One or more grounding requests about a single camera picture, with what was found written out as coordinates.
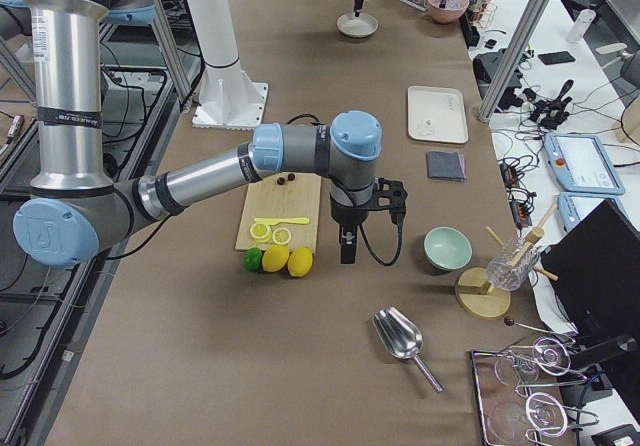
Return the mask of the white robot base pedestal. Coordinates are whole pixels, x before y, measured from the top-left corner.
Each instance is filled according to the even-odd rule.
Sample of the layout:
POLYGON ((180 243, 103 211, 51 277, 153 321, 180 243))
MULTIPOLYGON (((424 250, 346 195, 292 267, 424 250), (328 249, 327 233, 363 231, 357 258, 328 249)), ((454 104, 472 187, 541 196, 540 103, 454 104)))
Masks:
POLYGON ((262 122, 268 85, 240 62, 228 0, 186 0, 205 63, 193 125, 249 130, 262 122))

